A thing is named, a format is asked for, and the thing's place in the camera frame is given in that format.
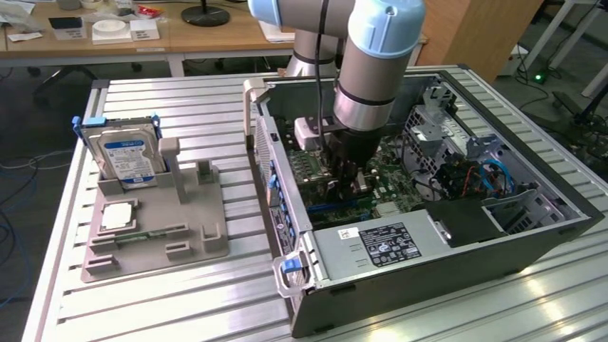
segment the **blue hard drive label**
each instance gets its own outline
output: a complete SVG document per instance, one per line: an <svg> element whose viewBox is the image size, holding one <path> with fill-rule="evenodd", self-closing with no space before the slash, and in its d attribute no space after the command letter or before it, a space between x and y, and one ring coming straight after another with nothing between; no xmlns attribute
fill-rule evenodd
<svg viewBox="0 0 608 342"><path fill-rule="evenodd" d="M421 257L419 247L403 223L359 232L365 250L377 267Z"/></svg>
<svg viewBox="0 0 608 342"><path fill-rule="evenodd" d="M147 146L143 140L108 142L104 147L119 180L135 184L153 179L152 162L144 156Z"/></svg>

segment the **slotted aluminum surface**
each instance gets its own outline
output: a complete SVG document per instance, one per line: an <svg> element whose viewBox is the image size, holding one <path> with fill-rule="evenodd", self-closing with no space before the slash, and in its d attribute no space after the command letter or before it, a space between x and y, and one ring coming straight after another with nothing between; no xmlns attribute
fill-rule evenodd
<svg viewBox="0 0 608 342"><path fill-rule="evenodd" d="M580 193L608 213L607 184L529 124L475 74L456 67L444 69ZM231 252L224 259L81 283L97 177L91 154L81 153L75 156L68 176L65 192L71 196L61 199L51 237L60 237L61 243L51 244L44 261L25 329L27 341L292 340L284 301L272 281L269 246L240 122L243 82L261 76L112 81L108 89L93 90L89 114L123 118L156 113L164 136L180 138L183 167L199 158L213 159L221 171ZM485 124L463 103L457 106L457 114L473 131L484 132ZM65 209L65 201L73 203L71 211ZM520 274L299 341L605 340L607 225L603 220ZM407 284L396 285L395 290L407 291Z"/></svg>

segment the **white table leg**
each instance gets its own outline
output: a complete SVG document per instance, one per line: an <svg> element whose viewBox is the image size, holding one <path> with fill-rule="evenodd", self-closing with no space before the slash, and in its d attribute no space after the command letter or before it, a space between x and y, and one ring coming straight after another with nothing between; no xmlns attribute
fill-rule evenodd
<svg viewBox="0 0 608 342"><path fill-rule="evenodd" d="M533 60L539 56L540 51L543 50L544 46L547 45L547 42L549 41L551 36L553 35L555 31L557 30L557 26L561 24L561 21L564 20L568 12L572 9L573 6L572 0L567 0L564 5L561 6L560 11L557 12L553 20L551 21L549 26L547 27L547 30L544 30L543 36L540 36L539 42L532 48L532 51L528 53L528 56L524 61L525 68L529 68L532 65Z"/></svg>
<svg viewBox="0 0 608 342"><path fill-rule="evenodd" d="M175 53L167 55L167 62L169 62L171 77L184 77L184 54Z"/></svg>
<svg viewBox="0 0 608 342"><path fill-rule="evenodd" d="M419 61L420 50L421 50L421 44L417 43L415 49L412 50L412 54L409 55L408 66L416 65L416 62Z"/></svg>
<svg viewBox="0 0 608 342"><path fill-rule="evenodd" d="M597 17L597 15L603 12L603 9L593 9L587 16L587 18L583 20L583 22L579 24L579 27L576 28L576 31L572 33L572 36L569 36L563 48L560 49L560 52L557 52L557 55L555 55L553 60L551 61L551 68L556 68L564 58L567 57L568 53L572 50L572 47L575 46L576 42L579 41L583 33L585 33L585 30L589 28L591 23L593 22L593 19Z"/></svg>
<svg viewBox="0 0 608 342"><path fill-rule="evenodd" d="M587 86L585 90L583 90L580 95L583 95L587 98L592 98L597 94L597 91L600 90L605 82L608 82L608 63L605 64L600 73L591 81L589 85Z"/></svg>

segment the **black lamp base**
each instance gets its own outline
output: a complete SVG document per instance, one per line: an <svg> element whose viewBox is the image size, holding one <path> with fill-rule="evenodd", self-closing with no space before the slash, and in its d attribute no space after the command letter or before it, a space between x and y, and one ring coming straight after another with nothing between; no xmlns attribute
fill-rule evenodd
<svg viewBox="0 0 608 342"><path fill-rule="evenodd" d="M229 21L229 13L225 9L208 6L207 13L201 6L189 7L181 11L181 19L196 26L219 26Z"/></svg>

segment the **power supply label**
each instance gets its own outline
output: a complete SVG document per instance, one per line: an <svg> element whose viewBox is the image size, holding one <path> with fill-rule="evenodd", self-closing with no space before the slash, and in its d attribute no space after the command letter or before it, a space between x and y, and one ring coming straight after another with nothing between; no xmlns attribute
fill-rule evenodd
<svg viewBox="0 0 608 342"><path fill-rule="evenodd" d="M377 267L421 257L415 240L403 223L359 231L369 259Z"/></svg>

